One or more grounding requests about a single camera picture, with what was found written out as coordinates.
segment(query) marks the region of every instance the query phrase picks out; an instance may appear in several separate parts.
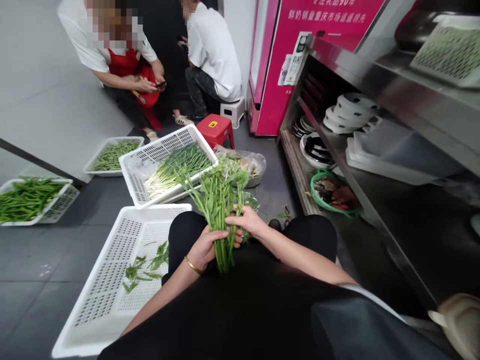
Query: pink refrigerator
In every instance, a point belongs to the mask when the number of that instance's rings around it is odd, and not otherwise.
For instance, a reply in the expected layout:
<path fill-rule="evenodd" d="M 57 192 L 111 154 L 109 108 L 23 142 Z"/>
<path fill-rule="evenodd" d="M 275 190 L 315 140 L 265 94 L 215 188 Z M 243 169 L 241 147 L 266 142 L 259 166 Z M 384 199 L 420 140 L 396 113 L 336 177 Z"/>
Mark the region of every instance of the pink refrigerator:
<path fill-rule="evenodd" d="M 324 32 L 329 42 L 355 51 L 384 1 L 258 0 L 247 92 L 250 131 L 278 135 L 308 34 Z"/>

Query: red plastic stool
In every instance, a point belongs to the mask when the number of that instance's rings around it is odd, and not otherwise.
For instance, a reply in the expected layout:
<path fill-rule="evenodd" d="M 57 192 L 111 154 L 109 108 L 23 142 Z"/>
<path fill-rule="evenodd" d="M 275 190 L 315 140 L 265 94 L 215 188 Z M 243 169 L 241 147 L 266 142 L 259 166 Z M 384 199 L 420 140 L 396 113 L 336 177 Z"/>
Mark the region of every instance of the red plastic stool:
<path fill-rule="evenodd" d="M 212 149 L 217 144 L 223 145 L 227 137 L 230 137 L 231 148 L 235 149 L 234 131 L 230 119 L 212 114 L 204 118 L 196 127 Z"/>

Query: shoe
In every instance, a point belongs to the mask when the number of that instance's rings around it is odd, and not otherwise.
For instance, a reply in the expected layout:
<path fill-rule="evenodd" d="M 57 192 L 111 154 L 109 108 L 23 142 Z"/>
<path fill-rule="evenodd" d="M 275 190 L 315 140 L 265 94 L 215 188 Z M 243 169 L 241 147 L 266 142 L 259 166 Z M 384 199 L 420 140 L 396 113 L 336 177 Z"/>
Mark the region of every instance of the shoe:
<path fill-rule="evenodd" d="M 189 120 L 186 116 L 183 116 L 183 115 L 176 117 L 175 122 L 178 125 L 182 125 L 182 126 L 195 125 L 195 123 L 192 120 Z"/>
<path fill-rule="evenodd" d="M 197 116 L 197 115 L 189 115 L 188 118 L 196 123 L 201 122 L 203 119 L 205 119 L 208 115 L 205 116 Z"/>
<path fill-rule="evenodd" d="M 268 226 L 271 227 L 272 229 L 277 230 L 279 233 L 282 232 L 282 223 L 278 221 L 277 219 L 273 219 L 268 223 Z"/>
<path fill-rule="evenodd" d="M 153 143 L 154 141 L 160 139 L 155 131 L 149 132 L 146 136 L 150 139 L 150 143 Z"/>

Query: white plastic stool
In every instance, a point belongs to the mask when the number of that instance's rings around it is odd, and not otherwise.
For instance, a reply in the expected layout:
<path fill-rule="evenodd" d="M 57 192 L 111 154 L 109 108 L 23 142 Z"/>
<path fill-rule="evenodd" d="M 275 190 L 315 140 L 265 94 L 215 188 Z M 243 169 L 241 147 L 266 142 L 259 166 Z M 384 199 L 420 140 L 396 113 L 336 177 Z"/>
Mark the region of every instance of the white plastic stool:
<path fill-rule="evenodd" d="M 245 110 L 245 98 L 243 96 L 237 102 L 220 105 L 220 115 L 230 119 L 231 126 L 234 129 L 240 127 L 240 119 L 245 115 Z"/>

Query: gold bracelet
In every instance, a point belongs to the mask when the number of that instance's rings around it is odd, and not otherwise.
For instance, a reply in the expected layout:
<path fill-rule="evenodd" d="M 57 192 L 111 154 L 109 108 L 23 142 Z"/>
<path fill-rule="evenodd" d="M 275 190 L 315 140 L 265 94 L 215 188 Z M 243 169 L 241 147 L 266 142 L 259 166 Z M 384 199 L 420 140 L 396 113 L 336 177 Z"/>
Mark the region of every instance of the gold bracelet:
<path fill-rule="evenodd" d="M 190 262 L 189 258 L 186 257 L 186 256 L 185 256 L 185 261 L 188 263 L 188 265 L 191 266 L 191 268 L 192 268 L 193 270 L 195 270 L 195 272 L 196 272 L 198 275 L 202 276 L 202 275 L 204 274 L 204 272 L 203 272 L 202 270 L 200 270 L 198 267 L 195 267 L 195 266 Z"/>

